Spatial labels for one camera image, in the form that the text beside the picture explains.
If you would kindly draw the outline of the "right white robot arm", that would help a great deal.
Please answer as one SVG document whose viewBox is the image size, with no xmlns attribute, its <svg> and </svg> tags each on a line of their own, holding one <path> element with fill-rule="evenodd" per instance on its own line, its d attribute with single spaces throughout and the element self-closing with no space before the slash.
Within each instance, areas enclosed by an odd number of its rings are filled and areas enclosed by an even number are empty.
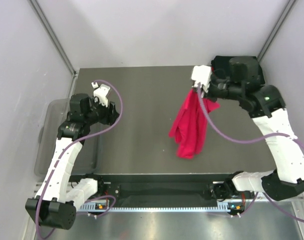
<svg viewBox="0 0 304 240">
<path fill-rule="evenodd" d="M 193 67 L 191 79 L 200 100 L 237 101 L 262 133 L 276 168 L 266 172 L 237 171 L 223 183 L 231 198 L 242 192 L 264 193 L 275 201 L 304 192 L 304 146 L 292 130 L 285 101 L 274 85 L 266 84 L 253 56 L 217 56 L 211 65 Z"/>
</svg>

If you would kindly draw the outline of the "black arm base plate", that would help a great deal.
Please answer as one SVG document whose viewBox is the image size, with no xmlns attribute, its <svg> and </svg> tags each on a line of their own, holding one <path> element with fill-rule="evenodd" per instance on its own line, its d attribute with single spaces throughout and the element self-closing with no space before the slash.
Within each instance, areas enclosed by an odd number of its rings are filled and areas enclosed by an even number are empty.
<svg viewBox="0 0 304 240">
<path fill-rule="evenodd" d="M 73 175 L 70 182 L 90 178 L 98 181 L 100 193 L 118 190 L 118 198 L 128 196 L 197 195 L 205 199 L 227 199 L 240 193 L 232 187 L 228 174 L 97 174 Z"/>
</svg>

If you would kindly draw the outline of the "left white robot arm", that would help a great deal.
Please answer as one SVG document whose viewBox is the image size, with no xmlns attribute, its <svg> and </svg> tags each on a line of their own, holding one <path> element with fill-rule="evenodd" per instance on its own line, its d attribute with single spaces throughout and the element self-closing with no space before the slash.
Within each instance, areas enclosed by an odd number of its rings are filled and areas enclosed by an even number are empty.
<svg viewBox="0 0 304 240">
<path fill-rule="evenodd" d="M 81 179 L 71 191 L 67 191 L 67 185 L 85 141 L 98 135 L 90 133 L 91 126 L 102 124 L 111 129 L 119 116 L 115 103 L 102 97 L 86 93 L 71 97 L 66 120 L 57 130 L 46 177 L 35 197 L 25 203 L 25 210 L 37 226 L 68 230 L 90 196 L 100 198 L 105 194 L 104 184 L 92 178 Z"/>
</svg>

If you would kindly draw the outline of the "pink t shirt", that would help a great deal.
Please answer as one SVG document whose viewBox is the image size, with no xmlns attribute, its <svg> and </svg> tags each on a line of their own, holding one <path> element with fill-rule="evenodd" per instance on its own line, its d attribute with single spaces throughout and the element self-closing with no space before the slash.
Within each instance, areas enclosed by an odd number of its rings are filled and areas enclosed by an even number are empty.
<svg viewBox="0 0 304 240">
<path fill-rule="evenodd" d="M 189 160 L 201 153 L 206 140 L 207 124 L 197 93 L 191 90 L 168 133 L 178 145 L 178 157 Z"/>
</svg>

